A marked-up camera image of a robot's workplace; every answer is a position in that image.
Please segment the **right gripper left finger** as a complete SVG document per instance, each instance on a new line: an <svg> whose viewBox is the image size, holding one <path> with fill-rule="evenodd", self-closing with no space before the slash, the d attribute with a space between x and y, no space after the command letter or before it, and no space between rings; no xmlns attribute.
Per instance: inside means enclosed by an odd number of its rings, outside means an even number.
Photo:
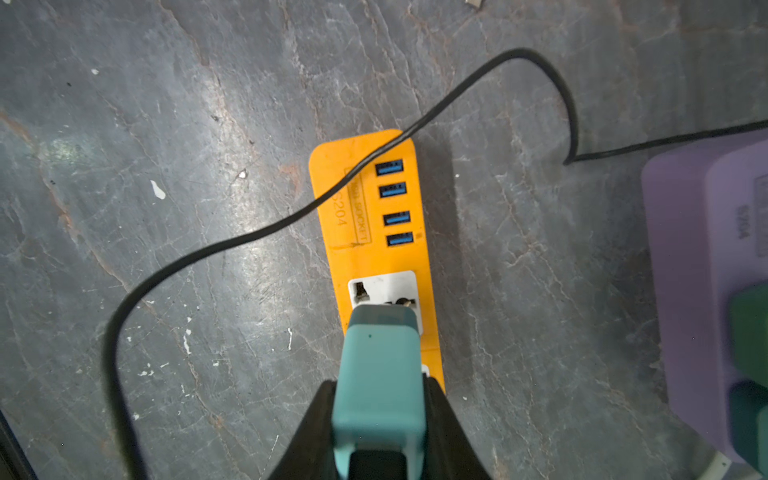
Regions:
<svg viewBox="0 0 768 480"><path fill-rule="evenodd" d="M335 391L335 381L321 383L269 480L338 478L332 434Z"/></svg>

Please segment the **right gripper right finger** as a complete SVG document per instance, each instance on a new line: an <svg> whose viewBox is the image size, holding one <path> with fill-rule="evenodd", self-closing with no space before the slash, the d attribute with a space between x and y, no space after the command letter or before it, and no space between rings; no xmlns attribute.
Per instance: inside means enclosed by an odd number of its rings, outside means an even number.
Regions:
<svg viewBox="0 0 768 480"><path fill-rule="evenodd" d="M438 381L423 376L426 440L422 479L485 479L488 474Z"/></svg>

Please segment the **orange power strip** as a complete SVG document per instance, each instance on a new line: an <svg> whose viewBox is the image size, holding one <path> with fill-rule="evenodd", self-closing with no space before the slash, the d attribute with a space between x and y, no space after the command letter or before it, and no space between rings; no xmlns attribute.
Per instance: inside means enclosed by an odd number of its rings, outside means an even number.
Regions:
<svg viewBox="0 0 768 480"><path fill-rule="evenodd" d="M417 154L406 140L374 160L318 209L341 327L355 307L410 307L422 370L444 369L428 254Z"/></svg>

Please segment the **teal charger plug small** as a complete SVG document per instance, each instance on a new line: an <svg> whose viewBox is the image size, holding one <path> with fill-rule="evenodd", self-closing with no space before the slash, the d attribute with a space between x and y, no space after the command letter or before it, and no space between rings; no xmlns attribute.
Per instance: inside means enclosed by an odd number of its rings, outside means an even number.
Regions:
<svg viewBox="0 0 768 480"><path fill-rule="evenodd" d="M767 389L744 381L729 392L732 445L752 468L767 476Z"/></svg>

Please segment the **purple power strip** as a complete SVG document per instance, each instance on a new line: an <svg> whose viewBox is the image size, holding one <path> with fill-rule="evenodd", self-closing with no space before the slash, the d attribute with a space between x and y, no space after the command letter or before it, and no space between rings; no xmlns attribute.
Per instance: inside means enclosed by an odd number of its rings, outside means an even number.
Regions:
<svg viewBox="0 0 768 480"><path fill-rule="evenodd" d="M767 280L767 132L694 142L641 176L671 410L716 450L733 447L729 302Z"/></svg>

